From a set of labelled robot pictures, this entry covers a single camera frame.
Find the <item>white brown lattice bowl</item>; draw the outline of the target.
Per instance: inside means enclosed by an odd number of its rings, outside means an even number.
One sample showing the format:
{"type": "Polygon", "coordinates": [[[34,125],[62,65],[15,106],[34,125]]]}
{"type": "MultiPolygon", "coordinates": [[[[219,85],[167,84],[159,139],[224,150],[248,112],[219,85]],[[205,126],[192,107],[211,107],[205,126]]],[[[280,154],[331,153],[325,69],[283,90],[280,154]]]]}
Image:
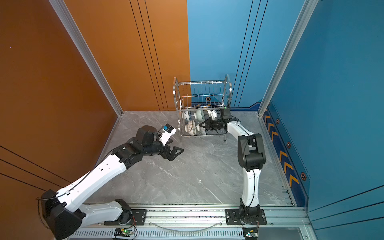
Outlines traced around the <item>white brown lattice bowl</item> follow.
{"type": "Polygon", "coordinates": [[[194,120],[191,120],[189,121],[186,125],[185,125],[185,131],[188,135],[190,136],[195,136],[196,135],[196,123],[194,120]]]}

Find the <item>stainless steel dish rack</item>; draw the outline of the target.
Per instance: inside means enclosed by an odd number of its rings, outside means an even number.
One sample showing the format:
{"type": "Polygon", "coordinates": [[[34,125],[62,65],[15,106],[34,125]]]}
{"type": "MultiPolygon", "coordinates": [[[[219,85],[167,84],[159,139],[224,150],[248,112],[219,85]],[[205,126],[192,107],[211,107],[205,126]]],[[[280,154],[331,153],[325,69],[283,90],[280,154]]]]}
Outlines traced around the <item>stainless steel dish rack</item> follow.
{"type": "Polygon", "coordinates": [[[175,108],[178,112],[178,130],[181,137],[213,137],[223,136],[224,140],[227,135],[224,130],[207,131],[206,136],[199,136],[196,132],[195,136],[190,136],[185,131],[185,125],[188,123],[182,117],[182,112],[190,111],[192,120],[197,125],[198,122],[194,113],[196,110],[204,112],[205,119],[208,118],[207,110],[215,110],[220,113],[220,109],[231,107],[233,86],[231,78],[228,74],[222,80],[207,80],[207,81],[191,81],[180,82],[176,77],[173,79],[173,97],[175,108]]]}

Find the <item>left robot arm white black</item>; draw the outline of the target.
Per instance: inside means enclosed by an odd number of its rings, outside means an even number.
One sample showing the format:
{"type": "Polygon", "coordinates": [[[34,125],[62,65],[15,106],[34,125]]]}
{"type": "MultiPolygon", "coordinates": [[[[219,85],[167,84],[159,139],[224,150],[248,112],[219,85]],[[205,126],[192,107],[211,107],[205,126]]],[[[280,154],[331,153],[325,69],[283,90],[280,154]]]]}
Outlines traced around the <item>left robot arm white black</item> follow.
{"type": "Polygon", "coordinates": [[[116,176],[122,174],[144,156],[160,155],[173,161],[184,150],[170,147],[176,129],[169,124],[157,130],[152,126],[138,129],[136,136],[112,149],[92,170],[58,191],[48,190],[41,198],[39,210],[57,240],[63,240],[79,228],[107,223],[133,225],[134,214],[122,199],[109,203],[86,205],[85,201],[116,176]]]}

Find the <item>dark blue petal bowl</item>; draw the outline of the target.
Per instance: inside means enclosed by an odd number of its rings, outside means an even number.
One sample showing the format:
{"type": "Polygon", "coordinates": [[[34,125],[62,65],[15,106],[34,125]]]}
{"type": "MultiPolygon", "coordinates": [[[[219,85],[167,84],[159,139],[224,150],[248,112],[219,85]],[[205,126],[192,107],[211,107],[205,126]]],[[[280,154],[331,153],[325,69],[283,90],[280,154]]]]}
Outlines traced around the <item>dark blue petal bowl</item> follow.
{"type": "Polygon", "coordinates": [[[199,123],[197,125],[197,133],[199,136],[206,136],[207,135],[207,130],[205,128],[205,123],[199,123]]]}

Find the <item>blue floral white bowl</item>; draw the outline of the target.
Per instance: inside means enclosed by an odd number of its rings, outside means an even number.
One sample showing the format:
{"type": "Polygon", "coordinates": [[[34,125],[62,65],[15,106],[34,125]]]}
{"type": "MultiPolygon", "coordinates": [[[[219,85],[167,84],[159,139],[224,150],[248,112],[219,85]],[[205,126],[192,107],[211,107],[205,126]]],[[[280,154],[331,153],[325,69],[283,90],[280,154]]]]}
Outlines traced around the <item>blue floral white bowl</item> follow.
{"type": "Polygon", "coordinates": [[[186,122],[189,122],[192,120],[192,115],[190,111],[184,111],[182,112],[182,117],[186,122]]]}

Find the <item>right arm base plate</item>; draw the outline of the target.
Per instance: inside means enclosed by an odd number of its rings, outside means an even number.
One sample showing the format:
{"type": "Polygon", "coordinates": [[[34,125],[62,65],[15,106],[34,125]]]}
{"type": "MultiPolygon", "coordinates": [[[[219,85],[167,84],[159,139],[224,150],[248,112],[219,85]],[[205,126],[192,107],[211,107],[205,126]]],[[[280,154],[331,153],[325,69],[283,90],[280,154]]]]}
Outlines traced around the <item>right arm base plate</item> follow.
{"type": "Polygon", "coordinates": [[[267,217],[265,211],[260,209],[258,214],[255,215],[242,215],[238,209],[225,210],[226,224],[228,226],[234,225],[267,225],[267,217]]]}

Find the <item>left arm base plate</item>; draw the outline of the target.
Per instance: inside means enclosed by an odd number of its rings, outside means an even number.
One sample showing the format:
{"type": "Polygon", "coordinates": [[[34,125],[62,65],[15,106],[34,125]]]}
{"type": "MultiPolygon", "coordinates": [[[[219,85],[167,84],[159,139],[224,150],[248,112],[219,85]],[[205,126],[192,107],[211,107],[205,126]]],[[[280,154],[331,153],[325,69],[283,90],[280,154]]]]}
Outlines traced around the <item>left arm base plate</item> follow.
{"type": "Polygon", "coordinates": [[[146,217],[146,209],[124,210],[118,219],[118,223],[122,226],[143,226],[145,224],[146,217]]]}

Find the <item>pale green ribbed bowl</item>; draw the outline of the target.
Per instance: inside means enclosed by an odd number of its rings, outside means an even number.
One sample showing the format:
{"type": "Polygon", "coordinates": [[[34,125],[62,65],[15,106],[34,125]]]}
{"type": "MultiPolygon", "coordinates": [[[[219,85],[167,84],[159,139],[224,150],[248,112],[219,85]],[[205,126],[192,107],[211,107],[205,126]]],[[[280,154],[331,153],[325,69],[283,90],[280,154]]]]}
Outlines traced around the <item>pale green ribbed bowl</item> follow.
{"type": "Polygon", "coordinates": [[[196,110],[194,117],[198,122],[202,122],[205,119],[204,112],[202,110],[196,110]]]}

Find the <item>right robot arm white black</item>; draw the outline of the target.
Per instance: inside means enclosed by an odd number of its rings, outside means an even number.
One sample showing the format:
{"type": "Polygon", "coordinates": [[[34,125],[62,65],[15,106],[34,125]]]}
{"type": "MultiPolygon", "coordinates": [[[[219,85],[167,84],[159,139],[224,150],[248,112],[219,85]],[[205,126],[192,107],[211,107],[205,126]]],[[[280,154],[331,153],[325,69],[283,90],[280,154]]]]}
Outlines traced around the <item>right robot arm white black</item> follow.
{"type": "Polygon", "coordinates": [[[267,157],[263,136],[247,130],[241,121],[231,115],[230,108],[207,110],[208,118],[199,123],[200,128],[207,131],[224,130],[237,140],[237,157],[243,169],[243,193],[239,205],[236,224],[266,225],[264,210],[260,206],[259,181],[267,157]]]}

